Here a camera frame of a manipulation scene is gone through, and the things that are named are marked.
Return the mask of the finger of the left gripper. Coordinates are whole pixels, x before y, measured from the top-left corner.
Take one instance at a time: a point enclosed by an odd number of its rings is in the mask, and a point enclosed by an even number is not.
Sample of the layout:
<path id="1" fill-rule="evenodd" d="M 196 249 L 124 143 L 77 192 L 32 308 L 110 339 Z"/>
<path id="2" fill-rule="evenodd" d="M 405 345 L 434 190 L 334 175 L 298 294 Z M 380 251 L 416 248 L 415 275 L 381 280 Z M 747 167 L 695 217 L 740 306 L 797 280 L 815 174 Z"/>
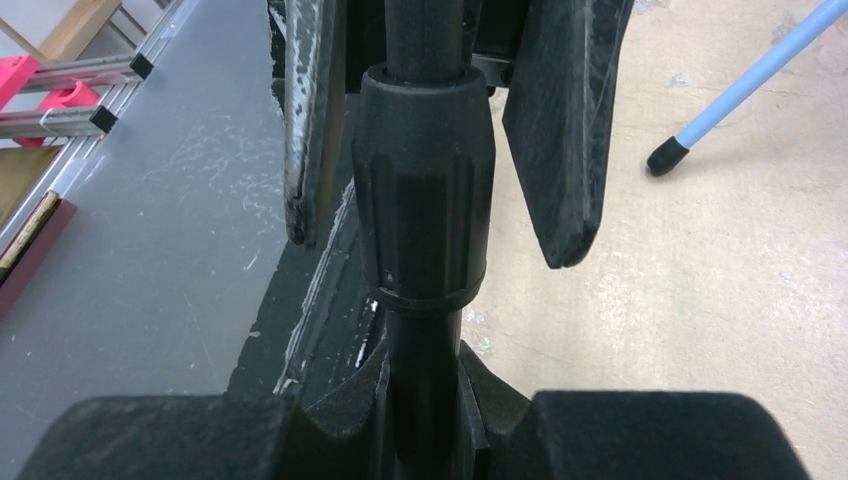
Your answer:
<path id="1" fill-rule="evenodd" d="M 268 19 L 287 235 L 312 247 L 330 209 L 345 125 L 347 3 L 270 1 Z"/>
<path id="2" fill-rule="evenodd" d="M 600 228 L 632 8 L 625 0 L 529 5 L 502 123 L 551 269 L 579 264 Z"/>

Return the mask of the black round-base mic stand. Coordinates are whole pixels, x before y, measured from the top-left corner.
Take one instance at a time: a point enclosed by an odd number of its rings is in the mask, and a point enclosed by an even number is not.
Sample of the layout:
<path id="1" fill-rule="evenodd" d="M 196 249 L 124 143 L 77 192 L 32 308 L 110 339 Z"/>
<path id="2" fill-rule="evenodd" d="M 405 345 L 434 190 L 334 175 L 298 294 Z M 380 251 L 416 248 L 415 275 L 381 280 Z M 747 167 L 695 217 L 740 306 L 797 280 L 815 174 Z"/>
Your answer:
<path id="1" fill-rule="evenodd" d="M 460 1 L 389 1 L 386 61 L 363 75 L 354 180 L 364 274 L 387 328 L 379 479 L 453 475 L 462 309 L 477 295 L 495 142 Z"/>

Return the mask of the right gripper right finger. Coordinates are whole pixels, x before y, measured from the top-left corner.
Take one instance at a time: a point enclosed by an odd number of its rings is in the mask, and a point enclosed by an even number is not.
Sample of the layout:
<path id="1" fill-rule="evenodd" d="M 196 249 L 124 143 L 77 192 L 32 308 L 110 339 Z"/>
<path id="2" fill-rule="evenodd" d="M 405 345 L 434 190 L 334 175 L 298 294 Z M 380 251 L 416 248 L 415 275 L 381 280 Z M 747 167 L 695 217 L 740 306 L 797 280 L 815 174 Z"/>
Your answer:
<path id="1" fill-rule="evenodd" d="M 806 479 L 783 429 L 736 393 L 543 390 L 526 398 L 467 345 L 488 479 Z"/>

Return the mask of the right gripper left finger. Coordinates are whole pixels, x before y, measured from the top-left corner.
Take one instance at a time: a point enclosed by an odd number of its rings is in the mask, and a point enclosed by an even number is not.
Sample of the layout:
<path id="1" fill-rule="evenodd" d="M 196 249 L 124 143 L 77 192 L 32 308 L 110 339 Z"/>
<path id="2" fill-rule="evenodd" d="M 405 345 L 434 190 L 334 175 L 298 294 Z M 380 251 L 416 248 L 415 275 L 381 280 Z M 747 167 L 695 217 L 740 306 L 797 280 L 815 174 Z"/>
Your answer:
<path id="1" fill-rule="evenodd" d="M 366 479 L 380 344 L 304 407 L 293 394 L 101 397 L 67 409 L 21 479 Z"/>

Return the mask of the blue music stand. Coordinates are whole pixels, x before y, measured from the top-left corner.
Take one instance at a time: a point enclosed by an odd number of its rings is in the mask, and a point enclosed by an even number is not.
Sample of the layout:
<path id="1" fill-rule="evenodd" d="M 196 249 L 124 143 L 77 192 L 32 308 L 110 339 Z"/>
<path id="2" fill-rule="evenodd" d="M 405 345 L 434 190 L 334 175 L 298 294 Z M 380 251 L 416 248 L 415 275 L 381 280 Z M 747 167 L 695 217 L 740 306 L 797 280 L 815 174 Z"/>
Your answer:
<path id="1" fill-rule="evenodd" d="M 821 2 L 685 128 L 658 146 L 646 161 L 648 173 L 660 177 L 674 170 L 692 147 L 846 13 L 847 0 Z"/>

